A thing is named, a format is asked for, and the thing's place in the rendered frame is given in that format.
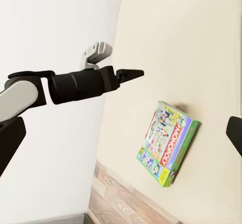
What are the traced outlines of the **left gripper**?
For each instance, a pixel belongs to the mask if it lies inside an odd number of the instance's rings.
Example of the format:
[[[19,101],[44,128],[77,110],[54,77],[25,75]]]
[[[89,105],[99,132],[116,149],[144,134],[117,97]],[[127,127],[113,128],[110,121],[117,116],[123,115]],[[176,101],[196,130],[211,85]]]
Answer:
[[[120,84],[145,75],[142,69],[119,69],[114,73],[111,66],[101,69],[81,70],[70,72],[72,75],[77,97],[75,101],[101,96],[103,93],[116,91]]]

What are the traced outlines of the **board game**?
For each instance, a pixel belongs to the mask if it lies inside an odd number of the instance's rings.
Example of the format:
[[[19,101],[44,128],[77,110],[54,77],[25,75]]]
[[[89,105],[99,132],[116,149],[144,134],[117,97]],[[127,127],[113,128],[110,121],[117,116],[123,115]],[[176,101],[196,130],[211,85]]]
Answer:
[[[162,187],[170,187],[199,121],[159,101],[137,159]]]

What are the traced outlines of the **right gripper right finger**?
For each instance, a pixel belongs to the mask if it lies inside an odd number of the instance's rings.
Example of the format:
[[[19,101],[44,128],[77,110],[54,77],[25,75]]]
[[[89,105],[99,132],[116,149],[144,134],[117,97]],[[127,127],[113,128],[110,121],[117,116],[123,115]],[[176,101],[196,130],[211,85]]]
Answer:
[[[230,116],[225,134],[242,157],[242,118]]]

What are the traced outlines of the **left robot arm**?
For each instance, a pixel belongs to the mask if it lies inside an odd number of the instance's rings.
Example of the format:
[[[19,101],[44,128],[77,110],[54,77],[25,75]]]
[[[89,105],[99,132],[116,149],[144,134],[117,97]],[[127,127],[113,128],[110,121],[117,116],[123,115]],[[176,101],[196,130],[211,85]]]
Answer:
[[[55,74],[48,71],[20,71],[8,75],[0,92],[0,122],[18,117],[23,111],[46,105],[41,78],[47,78],[54,104],[80,101],[116,91],[120,84],[145,75],[142,69],[99,68],[97,63],[112,54],[108,43],[94,42],[82,53],[80,71]]]

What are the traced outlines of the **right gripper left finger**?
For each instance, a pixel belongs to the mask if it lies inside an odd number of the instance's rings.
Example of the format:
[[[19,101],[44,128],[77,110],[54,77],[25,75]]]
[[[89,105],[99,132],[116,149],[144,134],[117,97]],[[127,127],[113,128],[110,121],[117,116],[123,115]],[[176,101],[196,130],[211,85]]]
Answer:
[[[0,122],[0,176],[26,136],[22,116]]]

